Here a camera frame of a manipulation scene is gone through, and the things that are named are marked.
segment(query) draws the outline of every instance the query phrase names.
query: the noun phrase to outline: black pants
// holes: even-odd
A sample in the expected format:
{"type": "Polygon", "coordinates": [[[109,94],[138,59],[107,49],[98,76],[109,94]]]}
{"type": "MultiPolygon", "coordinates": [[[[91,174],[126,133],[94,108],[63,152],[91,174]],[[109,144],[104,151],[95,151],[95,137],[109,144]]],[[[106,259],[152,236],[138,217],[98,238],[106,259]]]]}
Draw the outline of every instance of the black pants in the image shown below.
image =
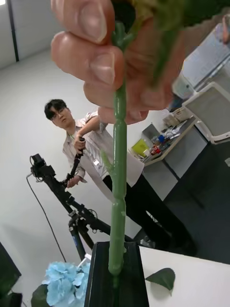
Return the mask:
{"type": "MultiPolygon", "coordinates": [[[[110,176],[105,177],[103,181],[112,190],[110,176]]],[[[171,233],[177,246],[182,246],[191,240],[184,224],[167,208],[143,175],[132,188],[127,184],[125,200],[127,216],[140,225],[150,240],[156,242],[162,249],[167,248],[171,241],[167,232],[171,233]],[[147,212],[162,227],[158,226],[147,212]]]]}

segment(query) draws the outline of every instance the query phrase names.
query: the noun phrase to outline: camera tripod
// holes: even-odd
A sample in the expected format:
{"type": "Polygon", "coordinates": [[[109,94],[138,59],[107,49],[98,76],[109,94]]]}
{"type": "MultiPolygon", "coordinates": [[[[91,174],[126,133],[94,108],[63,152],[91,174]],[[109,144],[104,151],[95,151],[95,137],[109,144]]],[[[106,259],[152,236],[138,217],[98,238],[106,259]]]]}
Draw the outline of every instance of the camera tripod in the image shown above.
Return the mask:
{"type": "MultiPolygon", "coordinates": [[[[99,230],[107,235],[110,235],[110,226],[99,220],[94,210],[88,210],[83,204],[77,203],[74,197],[68,191],[65,191],[68,180],[73,178],[75,175],[81,156],[82,154],[77,154],[75,156],[74,166],[71,173],[61,182],[57,181],[55,178],[56,174],[53,167],[50,165],[47,166],[44,159],[42,159],[39,154],[31,156],[31,159],[34,161],[34,164],[31,167],[31,172],[34,177],[37,178],[37,181],[43,181],[49,186],[71,217],[71,220],[69,221],[69,231],[74,240],[80,259],[83,260],[86,252],[80,235],[90,249],[92,249],[94,245],[93,240],[88,234],[89,229],[87,226],[89,226],[93,232],[99,230]]],[[[125,236],[125,241],[133,242],[133,239],[125,236]]]]}

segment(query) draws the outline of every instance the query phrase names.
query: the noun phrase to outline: white chair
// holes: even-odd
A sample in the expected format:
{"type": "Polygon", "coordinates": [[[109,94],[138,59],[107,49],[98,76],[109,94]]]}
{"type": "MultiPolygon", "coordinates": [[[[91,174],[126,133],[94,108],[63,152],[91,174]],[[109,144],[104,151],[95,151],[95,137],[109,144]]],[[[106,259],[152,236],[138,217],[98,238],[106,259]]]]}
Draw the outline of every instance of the white chair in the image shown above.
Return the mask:
{"type": "Polygon", "coordinates": [[[215,82],[183,103],[197,118],[207,138],[217,144],[230,141],[230,93],[215,82]]]}

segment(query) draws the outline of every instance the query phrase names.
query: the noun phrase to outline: hydrangea flower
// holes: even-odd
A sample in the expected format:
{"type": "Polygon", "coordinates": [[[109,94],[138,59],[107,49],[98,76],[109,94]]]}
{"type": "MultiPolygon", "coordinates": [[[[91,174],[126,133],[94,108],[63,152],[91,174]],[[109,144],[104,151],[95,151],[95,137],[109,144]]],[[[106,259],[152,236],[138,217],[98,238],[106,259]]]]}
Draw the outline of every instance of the hydrangea flower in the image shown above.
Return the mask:
{"type": "Polygon", "coordinates": [[[72,263],[53,262],[46,270],[46,301],[55,307],[84,307],[90,263],[77,267],[72,263]]]}

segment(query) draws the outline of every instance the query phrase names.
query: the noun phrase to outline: artificial flower stem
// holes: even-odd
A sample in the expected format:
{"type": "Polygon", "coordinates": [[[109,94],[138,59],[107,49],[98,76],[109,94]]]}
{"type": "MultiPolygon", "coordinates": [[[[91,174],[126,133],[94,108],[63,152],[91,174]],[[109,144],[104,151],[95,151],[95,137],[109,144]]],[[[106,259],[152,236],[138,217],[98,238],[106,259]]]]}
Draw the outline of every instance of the artificial flower stem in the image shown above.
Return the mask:
{"type": "MultiPolygon", "coordinates": [[[[114,46],[123,52],[128,44],[135,38],[135,34],[125,33],[122,23],[115,24],[112,35],[114,46]]],[[[103,154],[103,160],[113,181],[114,203],[112,205],[110,247],[109,247],[109,272],[118,276],[123,268],[125,223],[126,223],[126,185],[127,185],[127,125],[126,119],[126,84],[116,91],[114,96],[114,161],[111,165],[103,154]]]]}

